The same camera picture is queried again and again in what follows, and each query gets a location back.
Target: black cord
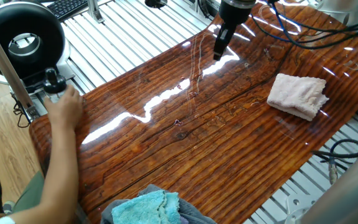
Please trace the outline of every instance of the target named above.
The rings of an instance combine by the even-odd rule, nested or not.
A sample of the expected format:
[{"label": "black cord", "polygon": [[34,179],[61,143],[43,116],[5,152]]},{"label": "black cord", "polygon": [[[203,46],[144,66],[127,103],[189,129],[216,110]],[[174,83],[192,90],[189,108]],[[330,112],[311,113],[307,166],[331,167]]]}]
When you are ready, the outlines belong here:
[{"label": "black cord", "polygon": [[354,143],[354,144],[358,145],[357,140],[354,140],[354,139],[342,139],[342,140],[339,140],[339,141],[335,142],[333,144],[333,146],[330,148],[329,152],[312,151],[312,153],[314,155],[324,159],[321,162],[328,162],[330,164],[336,164],[338,167],[346,170],[346,168],[344,166],[340,165],[335,160],[339,160],[339,161],[344,162],[346,164],[352,164],[351,162],[347,162],[347,161],[345,161],[343,159],[357,158],[358,157],[358,152],[357,153],[350,153],[350,154],[336,154],[336,153],[334,153],[335,148],[338,145],[340,145],[342,143],[345,143],[345,142],[351,142],[351,143]]},{"label": "black cord", "polygon": [[[278,37],[276,35],[273,35],[269,32],[267,32],[266,30],[264,30],[263,28],[261,28],[261,26],[258,24],[258,22],[255,20],[255,17],[254,15],[251,14],[251,18],[253,19],[253,21],[255,22],[256,26],[265,34],[273,37],[273,38],[276,38],[276,39],[279,39],[281,41],[284,41],[284,42],[289,42],[289,43],[292,43],[298,47],[301,47],[303,49],[308,49],[308,50],[316,50],[316,49],[323,49],[323,48],[326,48],[326,47],[332,47],[336,44],[339,44],[341,42],[344,42],[346,40],[349,40],[351,38],[354,38],[354,37],[358,37],[358,24],[356,25],[353,25],[353,26],[349,26],[349,27],[346,27],[344,29],[340,29],[340,30],[335,30],[335,29],[319,29],[319,28],[315,28],[315,27],[311,27],[311,26],[308,26],[308,25],[305,25],[305,24],[302,24],[300,22],[297,22],[297,21],[293,21],[293,20],[290,20],[284,16],[282,16],[278,11],[277,11],[277,8],[275,7],[275,4],[273,3],[274,1],[269,1],[269,3],[271,3],[271,7],[273,8],[273,10],[275,11],[275,14],[276,14],[276,17],[277,17],[277,20],[278,22],[280,23],[280,26],[282,27],[283,29],[283,32],[285,34],[285,36],[287,37],[287,39],[284,39],[284,38],[281,38],[281,37]],[[283,25],[283,22],[281,20],[281,17],[282,18],[285,18],[285,20],[287,21],[291,21],[291,22],[294,22],[295,24],[298,24],[299,26],[303,26],[307,29],[311,29],[311,30],[315,30],[315,31],[318,31],[320,32],[319,34],[321,34],[322,32],[327,32],[328,34],[322,36],[322,37],[318,37],[318,38],[314,38],[312,40],[298,40],[298,41],[295,41],[291,35],[288,33],[286,27]],[[313,42],[316,42],[316,41],[319,41],[319,40],[322,40],[322,39],[325,39],[325,38],[328,38],[330,36],[333,36],[333,35],[336,35],[336,34],[345,34],[347,35],[346,37],[340,39],[340,40],[337,40],[335,42],[332,42],[330,44],[325,44],[325,45],[319,45],[319,46],[307,46],[307,45],[302,45],[302,44],[306,44],[306,43],[313,43]]]},{"label": "black cord", "polygon": [[[329,158],[326,157],[326,156],[323,156],[323,155],[315,155],[315,156],[318,156],[318,157],[324,159],[324,160],[321,161],[321,162],[329,162]],[[338,167],[340,167],[340,168],[343,169],[343,170],[347,170],[347,168],[346,168],[344,165],[342,165],[342,164],[339,164],[339,163],[335,162],[335,165],[337,165]]]},{"label": "black cord", "polygon": [[17,127],[19,128],[26,128],[30,125],[29,120],[26,117],[27,120],[27,125],[26,126],[21,126],[20,125],[20,121],[22,120],[23,115],[25,116],[24,112],[23,112],[23,108],[22,108],[22,104],[14,97],[14,95],[11,93],[12,98],[15,100],[15,105],[13,106],[13,113],[17,116],[19,115],[19,120],[17,121]]},{"label": "black cord", "polygon": [[352,158],[358,158],[358,152],[357,153],[349,153],[349,154],[337,154],[337,153],[330,153],[330,152],[323,152],[323,151],[312,151],[314,155],[324,155],[324,156],[330,156],[334,159],[336,158],[342,158],[342,159],[352,159]]},{"label": "black cord", "polygon": [[287,39],[289,40],[289,42],[291,42],[293,45],[297,46],[297,47],[301,47],[303,49],[308,49],[308,50],[316,50],[316,49],[323,49],[323,48],[326,48],[326,47],[332,47],[336,44],[340,44],[341,42],[344,42],[345,40],[349,40],[353,37],[357,37],[358,36],[358,33],[354,34],[354,35],[349,35],[341,40],[337,40],[335,42],[332,42],[330,44],[326,44],[326,45],[320,45],[320,46],[315,46],[315,47],[309,47],[309,46],[305,46],[305,45],[301,45],[299,42],[295,41],[292,39],[292,37],[290,36],[290,34],[288,33],[288,31],[284,28],[284,25],[283,25],[283,22],[280,18],[280,16],[278,15],[278,11],[277,11],[277,8],[275,7],[275,4],[272,4],[272,8],[274,9],[275,13],[276,13],[276,18],[278,20],[278,23],[280,24],[280,26],[282,27],[283,29],[283,32],[285,34],[285,36],[287,37]]},{"label": "black cord", "polygon": [[201,1],[205,1],[205,0],[197,0],[198,7],[201,9],[201,12],[205,16],[205,18],[209,18],[210,14],[208,12],[208,9],[205,4],[201,5]]},{"label": "black cord", "polygon": [[330,148],[329,152],[334,153],[334,150],[335,150],[336,146],[338,146],[338,145],[340,145],[340,144],[342,144],[344,142],[351,142],[351,143],[354,143],[354,144],[358,145],[357,140],[354,140],[354,139],[342,139],[342,140],[339,140],[339,141],[335,142],[333,144],[333,146]]}]

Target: metal slotted platform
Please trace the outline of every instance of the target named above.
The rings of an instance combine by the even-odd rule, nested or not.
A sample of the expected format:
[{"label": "metal slotted platform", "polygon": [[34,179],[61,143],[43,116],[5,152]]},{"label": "metal slotted platform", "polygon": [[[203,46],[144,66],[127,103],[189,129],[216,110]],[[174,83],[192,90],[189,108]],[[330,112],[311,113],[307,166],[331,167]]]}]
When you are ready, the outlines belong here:
[{"label": "metal slotted platform", "polygon": [[[116,0],[100,4],[105,20],[102,24],[87,12],[66,20],[62,25],[71,45],[68,64],[76,74],[69,83],[85,94],[199,33],[211,20],[197,14],[191,5],[187,0],[169,0],[167,6],[157,10],[143,1]],[[33,96],[39,108],[43,97],[44,93]],[[41,113],[45,114],[46,110],[42,109]],[[345,138],[358,140],[358,116],[320,150],[329,151],[336,141]],[[337,152],[358,152],[358,146],[343,144]],[[313,156],[245,223],[275,223],[285,219],[285,203],[290,194],[320,197],[330,187],[328,165],[320,160]]]}]

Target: black ring light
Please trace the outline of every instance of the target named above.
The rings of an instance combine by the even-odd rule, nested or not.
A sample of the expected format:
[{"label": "black ring light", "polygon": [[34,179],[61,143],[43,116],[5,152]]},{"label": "black ring light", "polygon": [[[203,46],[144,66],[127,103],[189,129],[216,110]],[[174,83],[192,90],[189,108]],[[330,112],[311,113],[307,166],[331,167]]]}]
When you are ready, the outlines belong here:
[{"label": "black ring light", "polygon": [[[34,41],[24,48],[11,43],[23,34],[30,34]],[[64,50],[65,35],[60,22],[46,7],[16,1],[0,6],[0,44],[23,79],[56,66]]]}]

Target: black cable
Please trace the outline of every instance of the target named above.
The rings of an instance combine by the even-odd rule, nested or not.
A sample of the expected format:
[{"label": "black cable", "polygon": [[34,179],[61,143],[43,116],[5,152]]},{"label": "black cable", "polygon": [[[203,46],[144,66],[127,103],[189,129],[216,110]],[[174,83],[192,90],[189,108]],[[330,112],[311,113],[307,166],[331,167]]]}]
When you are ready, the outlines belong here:
[{"label": "black cable", "polygon": [[343,163],[349,164],[349,165],[352,165],[352,164],[353,164],[353,162],[347,162],[346,160],[341,159],[341,158],[336,158],[336,159],[339,160],[339,161],[341,161],[341,162],[343,162]]},{"label": "black cable", "polygon": [[205,5],[201,5],[201,1],[197,0],[198,3],[198,7],[201,9],[201,12],[203,13],[203,15],[205,16],[205,18],[209,18],[210,14],[208,12],[208,9],[206,8]]},{"label": "black cable", "polygon": [[[15,115],[19,115],[19,120],[17,121],[17,127],[19,128],[26,128],[30,125],[30,121],[27,119],[27,117],[25,116],[24,112],[23,112],[23,108],[22,108],[22,104],[14,97],[14,95],[11,93],[12,98],[15,100],[15,105],[13,106],[13,113]],[[26,120],[27,120],[27,125],[26,126],[21,126],[20,125],[20,121],[22,120],[23,115],[25,116]]]},{"label": "black cable", "polygon": [[[328,158],[328,157],[326,157],[326,156],[323,156],[323,155],[315,155],[315,156],[318,156],[318,157],[320,157],[320,158],[324,159],[324,161],[323,161],[323,162],[329,162],[329,158]],[[339,164],[339,163],[337,163],[337,162],[335,162],[335,164],[336,164],[338,167],[340,167],[341,169],[343,169],[343,170],[347,170],[347,168],[346,168],[344,165]]]},{"label": "black cable", "polygon": [[[305,28],[308,28],[308,30],[307,30],[305,33],[309,32],[309,30],[316,30],[314,27],[311,27],[311,26],[302,24],[302,23],[300,23],[300,22],[293,21],[293,20],[289,19],[289,18],[287,17],[286,12],[285,12],[285,5],[282,5],[282,6],[283,6],[283,11],[284,11],[284,16],[282,16],[282,14],[279,13],[279,12],[278,12],[278,14],[285,18],[285,29],[287,29],[287,27],[288,27],[288,21],[290,21],[290,22],[293,22],[293,23],[295,23],[295,24],[297,24],[297,25],[299,25],[299,26],[303,26],[303,27],[305,27]],[[316,32],[316,33],[313,34],[313,35],[300,34],[300,37],[315,37],[315,36],[320,35],[320,34],[322,34],[322,33],[323,33],[323,31]]]},{"label": "black cable", "polygon": [[339,33],[343,33],[343,32],[349,32],[349,31],[354,31],[354,30],[357,30],[355,28],[358,27],[358,24],[355,24],[355,25],[352,25],[352,26],[349,26],[349,27],[346,27],[346,28],[343,28],[343,29],[320,29],[320,28],[316,28],[316,27],[312,27],[312,26],[308,26],[306,24],[302,24],[300,22],[297,22],[297,21],[294,21],[294,20],[291,20],[285,16],[283,16],[281,13],[279,13],[277,10],[276,10],[277,14],[281,17],[283,17],[285,20],[288,20],[290,22],[293,22],[295,23],[296,25],[299,25],[299,26],[302,26],[302,27],[305,27],[305,28],[308,28],[308,29],[311,29],[311,30],[316,30],[316,31],[320,31],[320,32],[333,32],[333,33],[336,33],[336,34],[339,34]]},{"label": "black cable", "polygon": [[352,159],[352,158],[358,158],[358,152],[357,153],[349,153],[349,154],[337,154],[337,153],[330,153],[330,152],[323,152],[323,151],[312,151],[314,155],[324,155],[324,156],[330,156],[334,159],[336,158],[342,158],[342,159]]},{"label": "black cable", "polygon": [[340,144],[342,144],[344,142],[351,142],[351,143],[354,143],[354,144],[358,145],[357,140],[354,140],[354,139],[342,139],[342,140],[339,140],[339,141],[335,142],[333,144],[333,146],[330,148],[329,152],[334,153],[334,150],[335,150],[336,146],[338,146],[338,145],[340,145]]},{"label": "black cable", "polygon": [[305,46],[305,45],[301,45],[299,44],[298,42],[296,42],[295,40],[293,40],[290,36],[290,34],[288,33],[288,31],[286,29],[284,29],[284,25],[283,25],[283,22],[280,18],[280,16],[278,15],[278,11],[277,11],[277,8],[275,7],[275,4],[272,4],[272,7],[276,13],[276,18],[278,20],[278,23],[280,24],[280,26],[282,27],[283,29],[283,32],[285,34],[285,36],[288,38],[289,42],[291,42],[293,45],[297,46],[297,47],[301,47],[303,49],[308,49],[308,50],[317,50],[317,49],[323,49],[323,48],[326,48],[326,47],[332,47],[336,44],[340,44],[341,42],[344,42],[346,40],[349,40],[353,37],[357,37],[358,36],[358,33],[354,34],[354,35],[349,35],[348,37],[345,37],[341,40],[337,40],[335,42],[332,42],[330,44],[326,44],[326,45],[320,45],[320,46],[316,46],[316,47],[309,47],[309,46]]},{"label": "black cable", "polygon": [[[289,40],[286,40],[286,39],[283,39],[281,37],[277,37],[276,35],[273,35],[269,32],[267,32],[265,29],[261,28],[261,26],[258,24],[258,22],[256,21],[256,19],[254,18],[254,15],[251,14],[251,18],[254,20],[254,23],[256,24],[256,26],[264,33],[264,34],[267,34],[273,38],[276,38],[278,40],[281,40],[281,41],[284,41],[284,42],[287,42],[287,43],[290,43]],[[328,35],[325,35],[325,36],[322,36],[322,37],[318,37],[317,39],[313,39],[313,40],[302,40],[302,41],[298,41],[298,43],[301,43],[301,44],[305,44],[305,43],[312,43],[312,42],[316,42],[317,40],[321,40],[321,39],[324,39],[324,38],[327,38],[327,37],[330,37],[332,35],[335,35],[335,34],[328,34]]]}]

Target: glossy varnished wood surface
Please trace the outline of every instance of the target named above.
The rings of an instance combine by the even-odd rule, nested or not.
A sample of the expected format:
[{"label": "glossy varnished wood surface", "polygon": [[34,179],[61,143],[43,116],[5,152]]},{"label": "glossy varnished wood surface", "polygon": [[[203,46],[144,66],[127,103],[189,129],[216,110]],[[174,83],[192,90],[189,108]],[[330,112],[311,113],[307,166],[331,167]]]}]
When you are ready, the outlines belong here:
[{"label": "glossy varnished wood surface", "polygon": [[[278,26],[268,8],[259,8],[255,16]],[[340,26],[308,7],[286,6],[286,12],[312,26]],[[76,130],[79,200],[92,223],[113,200],[133,198],[149,184],[179,192],[218,223],[242,223],[358,110],[358,38],[303,50],[267,37],[248,20],[250,31],[239,26],[215,62],[218,24],[220,18],[85,95]],[[266,104],[277,73],[327,81],[330,100],[312,122]],[[46,171],[46,116],[32,123],[30,135]]]}]

